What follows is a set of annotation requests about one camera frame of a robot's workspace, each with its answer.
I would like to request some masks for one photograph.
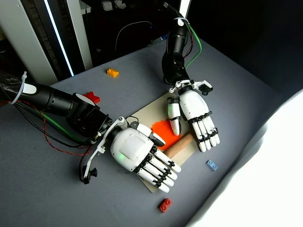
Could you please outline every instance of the wooden rolling pin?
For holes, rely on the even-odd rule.
[[[173,158],[177,153],[179,153],[184,147],[193,141],[194,137],[189,132],[185,136],[183,136],[180,140],[178,140],[174,145],[164,151],[167,157]]]

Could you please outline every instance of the beige board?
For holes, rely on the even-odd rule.
[[[156,122],[166,120],[167,115],[167,98],[172,97],[174,94],[166,93],[155,101],[151,102],[147,106],[143,107],[141,110],[133,114],[134,117],[139,119],[139,122],[151,128]],[[189,126],[186,121],[181,118],[181,128],[182,136],[189,131]],[[184,149],[182,149],[178,154],[173,157],[173,161],[181,166],[194,152],[198,150],[196,142],[193,140]],[[140,178],[140,180],[145,184],[145,186],[152,192],[156,192],[157,188],[147,182],[146,180]]]

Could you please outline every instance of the yellow block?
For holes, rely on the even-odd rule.
[[[108,69],[107,70],[107,74],[109,76],[111,76],[112,78],[116,78],[116,76],[119,75],[119,71],[115,70],[115,69]]]

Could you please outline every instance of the white robotic hand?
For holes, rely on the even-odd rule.
[[[145,125],[132,122],[114,138],[110,151],[125,169],[135,172],[164,192],[177,179],[181,168],[155,146],[164,146],[164,140]]]
[[[178,81],[169,92],[173,93],[175,90],[178,90],[180,96],[168,98],[168,116],[174,134],[181,133],[181,107],[184,119],[196,135],[195,140],[200,151],[206,152],[206,150],[211,149],[211,146],[217,146],[220,139],[218,129],[210,117],[212,112],[209,111],[206,102],[197,92],[200,90],[203,95],[207,95],[213,90],[212,86],[205,80],[201,82],[182,80]]]

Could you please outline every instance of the green cable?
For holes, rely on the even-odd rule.
[[[199,54],[202,52],[202,44],[200,42],[199,37],[197,36],[197,34],[195,33],[195,31],[193,30],[193,28],[190,26],[189,23],[186,23],[186,25],[188,26],[188,28],[191,30],[191,32],[193,33],[193,35],[195,36],[196,40],[198,41],[200,50],[199,52],[193,57],[192,60],[190,60],[190,62],[186,65],[185,69],[187,69],[189,67],[189,65],[199,56]]]
[[[78,139],[77,137],[75,137],[74,135],[72,135],[70,132],[68,132],[66,129],[64,129],[58,122],[56,122],[55,120],[53,120],[52,118],[50,118],[49,116],[47,116],[44,112],[43,112],[43,116],[52,124],[54,124],[56,127],[58,127],[65,135],[69,136],[70,138],[72,138],[73,140],[77,141],[79,144],[82,144],[83,141],[81,141],[80,139]]]

